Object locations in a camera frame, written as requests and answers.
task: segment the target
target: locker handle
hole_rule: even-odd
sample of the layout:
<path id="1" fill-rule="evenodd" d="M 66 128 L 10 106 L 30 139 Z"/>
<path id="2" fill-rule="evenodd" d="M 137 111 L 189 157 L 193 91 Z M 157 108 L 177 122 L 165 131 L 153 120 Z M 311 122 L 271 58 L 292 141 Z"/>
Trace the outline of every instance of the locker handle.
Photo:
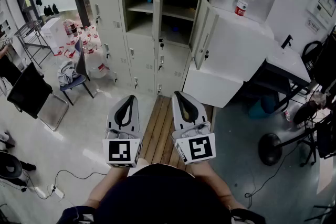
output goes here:
<path id="1" fill-rule="evenodd" d="M 157 88 L 158 88 L 158 89 L 157 89 L 157 90 L 158 90 L 158 91 L 157 91 L 157 92 L 158 92 L 157 94 L 159 95 L 159 93 L 160 93 L 161 90 L 162 90 L 162 84 L 158 84 L 158 85 L 157 85 Z"/>

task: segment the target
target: black cable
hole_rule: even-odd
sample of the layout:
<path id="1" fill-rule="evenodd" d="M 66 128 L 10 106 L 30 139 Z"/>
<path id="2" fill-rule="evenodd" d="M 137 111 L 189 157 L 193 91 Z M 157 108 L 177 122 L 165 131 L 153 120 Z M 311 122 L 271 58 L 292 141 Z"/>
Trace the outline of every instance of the black cable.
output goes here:
<path id="1" fill-rule="evenodd" d="M 300 141 L 306 139 L 307 136 L 308 136 L 308 134 L 307 134 L 304 138 L 302 138 Z M 299 143 L 297 144 L 297 146 L 296 146 L 290 153 L 288 153 L 288 154 L 284 157 L 284 159 L 282 160 L 282 162 L 281 162 L 280 166 L 278 167 L 277 171 L 275 172 L 275 174 L 272 175 L 271 177 L 269 177 L 257 191 L 253 191 L 252 193 L 245 193 L 244 197 L 245 197 L 245 198 L 249 198 L 249 205 L 248 205 L 247 209 L 250 209 L 251 206 L 252 206 L 252 202 L 253 202 L 253 201 L 252 201 L 252 196 L 253 196 L 254 194 L 256 194 L 257 192 L 259 192 L 259 191 L 265 186 L 265 184 L 266 184 L 268 181 L 270 181 L 272 178 L 274 178 L 274 177 L 277 175 L 277 173 L 279 172 L 280 168 L 281 168 L 282 165 L 284 164 L 284 161 L 285 161 L 286 157 L 289 156 L 290 154 L 292 154 L 292 153 L 297 149 L 298 146 L 299 146 Z"/>

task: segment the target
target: chair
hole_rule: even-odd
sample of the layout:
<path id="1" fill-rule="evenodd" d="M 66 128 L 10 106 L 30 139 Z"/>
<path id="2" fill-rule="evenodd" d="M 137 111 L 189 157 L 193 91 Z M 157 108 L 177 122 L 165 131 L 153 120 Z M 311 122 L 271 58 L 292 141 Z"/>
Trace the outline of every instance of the chair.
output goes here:
<path id="1" fill-rule="evenodd" d="M 54 131 L 69 105 L 55 96 L 52 90 L 31 62 L 11 89 L 7 100 L 33 118 L 39 118 L 50 130 Z"/>
<path id="2" fill-rule="evenodd" d="M 83 44 L 82 44 L 82 40 L 81 38 L 78 39 L 78 41 L 75 44 L 75 49 L 77 51 L 79 51 L 79 59 L 78 62 L 76 64 L 76 72 L 78 74 L 80 74 L 79 77 L 74 78 L 72 83 L 65 85 L 65 86 L 60 86 L 59 89 L 63 92 L 63 94 L 65 95 L 65 97 L 68 99 L 68 101 L 70 102 L 71 105 L 74 105 L 72 103 L 72 101 L 70 100 L 70 98 L 67 96 L 66 94 L 66 90 L 68 89 L 72 89 L 75 86 L 81 85 L 83 84 L 84 88 L 87 90 L 87 92 L 89 93 L 89 95 L 93 97 L 93 95 L 91 94 L 91 92 L 89 91 L 88 87 L 85 85 L 86 79 L 88 79 L 90 81 L 90 78 L 86 72 L 86 67 L 85 67 L 85 58 L 84 58 L 84 52 L 83 52 Z"/>

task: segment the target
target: chair leg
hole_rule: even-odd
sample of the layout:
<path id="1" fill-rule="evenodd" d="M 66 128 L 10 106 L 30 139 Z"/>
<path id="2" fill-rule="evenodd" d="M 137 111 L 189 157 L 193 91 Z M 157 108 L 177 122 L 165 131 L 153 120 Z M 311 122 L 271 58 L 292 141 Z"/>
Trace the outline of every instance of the chair leg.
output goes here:
<path id="1" fill-rule="evenodd" d="M 74 104 L 72 103 L 72 101 L 70 100 L 70 98 L 67 96 L 67 94 L 65 93 L 65 92 L 62 92 L 64 95 L 65 95 L 65 97 L 68 99 L 68 101 L 69 101 L 69 103 L 72 105 L 72 106 L 74 106 Z"/>
<path id="2" fill-rule="evenodd" d="M 92 95 L 92 93 L 89 91 L 89 88 L 86 87 L 86 85 L 85 85 L 84 82 L 83 82 L 83 86 L 84 86 L 84 88 L 88 91 L 89 95 L 90 95 L 92 98 L 94 98 L 93 95 Z"/>

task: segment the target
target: black hanging object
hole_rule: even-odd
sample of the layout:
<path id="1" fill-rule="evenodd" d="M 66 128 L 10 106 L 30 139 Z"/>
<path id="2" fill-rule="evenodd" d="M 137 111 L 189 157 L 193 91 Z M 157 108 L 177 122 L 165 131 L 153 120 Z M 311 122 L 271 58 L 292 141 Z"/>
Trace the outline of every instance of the black hanging object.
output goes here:
<path id="1" fill-rule="evenodd" d="M 50 15 L 50 14 L 48 14 L 48 9 L 47 9 L 46 6 L 44 6 L 44 10 L 43 10 L 43 12 L 44 12 L 44 15 L 45 15 L 45 16 L 49 16 L 49 15 Z"/>
<path id="2" fill-rule="evenodd" d="M 59 14 L 59 11 L 58 11 L 58 9 L 57 9 L 57 7 L 56 7 L 55 4 L 53 4 L 53 6 L 52 6 L 52 11 L 53 11 L 55 14 Z"/>
<path id="3" fill-rule="evenodd" d="M 35 3 L 36 3 L 36 5 L 42 6 L 42 1 L 41 0 L 36 0 Z"/>
<path id="4" fill-rule="evenodd" d="M 48 5 L 48 15 L 54 15 L 54 12 L 52 12 L 53 10 L 51 9 L 50 5 Z"/>

